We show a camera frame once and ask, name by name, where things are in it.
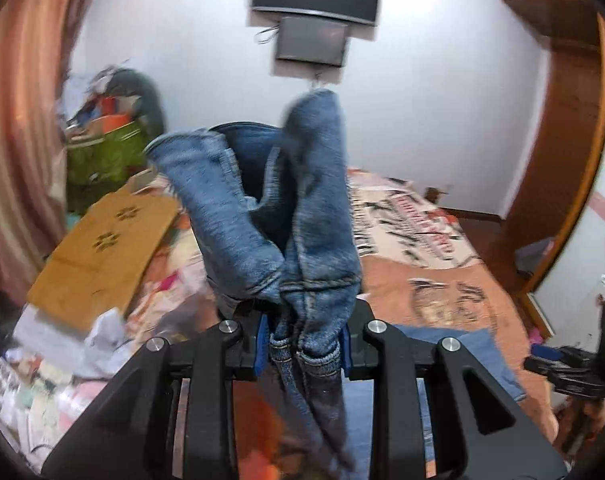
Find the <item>blue denim jeans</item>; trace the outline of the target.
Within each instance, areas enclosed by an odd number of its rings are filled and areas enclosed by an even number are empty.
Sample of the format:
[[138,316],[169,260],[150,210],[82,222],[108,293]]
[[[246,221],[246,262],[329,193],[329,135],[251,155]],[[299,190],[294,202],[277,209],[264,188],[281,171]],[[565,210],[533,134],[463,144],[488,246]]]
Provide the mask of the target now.
[[[271,310],[264,400],[323,479],[367,478],[372,386],[347,382],[339,342],[363,270],[337,96],[304,94],[280,127],[166,133],[146,155],[188,213],[219,312],[231,316],[249,300]],[[514,399],[524,393],[480,330],[397,326],[426,341],[461,339]]]

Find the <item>white crumpled cloth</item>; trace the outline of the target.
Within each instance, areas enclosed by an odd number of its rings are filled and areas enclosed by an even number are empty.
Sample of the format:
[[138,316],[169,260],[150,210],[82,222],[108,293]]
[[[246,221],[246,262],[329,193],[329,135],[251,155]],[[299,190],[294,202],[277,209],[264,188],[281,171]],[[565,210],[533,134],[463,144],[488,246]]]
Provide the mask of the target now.
[[83,379],[111,378],[135,352],[117,309],[101,314],[85,335],[26,304],[13,339],[59,370]]

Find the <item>bamboo lap desk tray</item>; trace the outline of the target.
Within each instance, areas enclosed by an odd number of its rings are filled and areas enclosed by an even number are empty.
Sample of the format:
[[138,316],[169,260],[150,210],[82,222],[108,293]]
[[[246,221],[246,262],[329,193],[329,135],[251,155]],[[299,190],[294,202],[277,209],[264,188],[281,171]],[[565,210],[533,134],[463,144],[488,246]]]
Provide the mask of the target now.
[[126,313],[178,212],[170,196],[105,195],[48,257],[27,301],[81,333],[109,310]]

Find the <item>newspaper print bed cover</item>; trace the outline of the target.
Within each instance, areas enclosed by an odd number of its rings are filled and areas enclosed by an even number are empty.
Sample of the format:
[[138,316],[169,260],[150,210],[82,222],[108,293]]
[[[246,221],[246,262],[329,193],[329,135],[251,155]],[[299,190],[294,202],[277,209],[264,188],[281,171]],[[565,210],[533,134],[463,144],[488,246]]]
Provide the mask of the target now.
[[[363,294],[376,318],[409,327],[488,335],[524,393],[516,402],[553,442],[550,387],[525,372],[529,340],[508,293],[490,273],[458,220],[429,203],[413,182],[348,170]],[[140,347],[159,334],[188,339],[218,319],[188,216],[181,211],[156,249],[126,316]],[[255,384],[234,387],[241,479],[321,479],[282,416]]]

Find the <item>green leaf pattern bag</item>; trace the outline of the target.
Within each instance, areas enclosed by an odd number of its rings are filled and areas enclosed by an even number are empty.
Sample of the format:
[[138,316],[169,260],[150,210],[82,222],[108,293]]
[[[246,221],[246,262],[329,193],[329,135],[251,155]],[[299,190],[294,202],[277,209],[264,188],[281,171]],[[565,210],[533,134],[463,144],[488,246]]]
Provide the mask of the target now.
[[82,136],[67,147],[67,210],[86,213],[98,200],[119,190],[146,168],[148,137],[139,122],[99,136]]

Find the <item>dark grey stuffed cushion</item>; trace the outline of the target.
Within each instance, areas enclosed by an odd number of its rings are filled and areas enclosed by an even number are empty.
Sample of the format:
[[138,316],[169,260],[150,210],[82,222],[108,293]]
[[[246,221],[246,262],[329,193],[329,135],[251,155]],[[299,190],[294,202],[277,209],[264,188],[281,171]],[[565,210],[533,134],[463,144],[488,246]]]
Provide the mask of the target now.
[[165,114],[154,81],[139,70],[119,67],[106,84],[105,93],[116,98],[135,98],[131,117],[144,122],[151,138],[166,131]]

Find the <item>brown wooden door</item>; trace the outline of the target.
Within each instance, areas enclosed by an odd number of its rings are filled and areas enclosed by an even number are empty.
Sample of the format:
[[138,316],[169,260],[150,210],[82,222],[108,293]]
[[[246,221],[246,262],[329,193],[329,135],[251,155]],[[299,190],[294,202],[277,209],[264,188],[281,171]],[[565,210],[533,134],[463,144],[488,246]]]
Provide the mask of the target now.
[[531,292],[572,234],[605,141],[605,21],[591,0],[503,0],[548,51],[534,145],[491,263],[512,296]]

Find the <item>striped pink curtain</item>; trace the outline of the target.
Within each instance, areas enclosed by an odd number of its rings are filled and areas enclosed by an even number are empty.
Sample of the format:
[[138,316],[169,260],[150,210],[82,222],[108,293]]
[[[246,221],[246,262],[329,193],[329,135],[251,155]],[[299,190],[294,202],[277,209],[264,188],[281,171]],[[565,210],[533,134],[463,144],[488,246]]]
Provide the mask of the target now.
[[0,5],[0,295],[14,304],[24,302],[65,232],[57,102],[90,2]]

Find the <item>small grey wall monitor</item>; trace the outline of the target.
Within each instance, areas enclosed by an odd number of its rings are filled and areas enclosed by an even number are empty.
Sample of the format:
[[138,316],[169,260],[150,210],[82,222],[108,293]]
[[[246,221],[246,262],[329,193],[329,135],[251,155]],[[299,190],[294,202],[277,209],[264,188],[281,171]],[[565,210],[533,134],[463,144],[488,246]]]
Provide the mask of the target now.
[[349,27],[343,23],[284,16],[278,24],[275,57],[279,61],[343,67],[348,32]]

